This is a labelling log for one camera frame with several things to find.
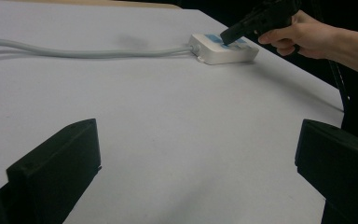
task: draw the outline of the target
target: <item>white surface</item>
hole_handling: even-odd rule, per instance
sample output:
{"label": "white surface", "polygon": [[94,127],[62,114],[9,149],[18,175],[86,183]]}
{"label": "white surface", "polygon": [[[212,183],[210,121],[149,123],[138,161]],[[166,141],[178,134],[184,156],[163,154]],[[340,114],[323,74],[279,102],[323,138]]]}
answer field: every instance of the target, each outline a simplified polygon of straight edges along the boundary
{"label": "white surface", "polygon": [[[226,28],[197,10],[0,2],[0,38],[46,48],[169,49]],[[103,169],[67,224],[317,224],[324,198],[296,172],[296,144],[303,119],[339,126],[340,108],[336,89],[264,49],[208,65],[0,48],[0,187],[14,161],[96,118]]]}

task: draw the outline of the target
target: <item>power strip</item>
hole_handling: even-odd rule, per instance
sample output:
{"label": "power strip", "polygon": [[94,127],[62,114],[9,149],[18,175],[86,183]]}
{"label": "power strip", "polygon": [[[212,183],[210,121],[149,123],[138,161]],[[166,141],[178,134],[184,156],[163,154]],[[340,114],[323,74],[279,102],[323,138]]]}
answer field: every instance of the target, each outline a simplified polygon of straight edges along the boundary
{"label": "power strip", "polygon": [[245,37],[227,46],[220,35],[193,34],[188,45],[198,61],[207,64],[250,62],[258,53],[258,47]]}

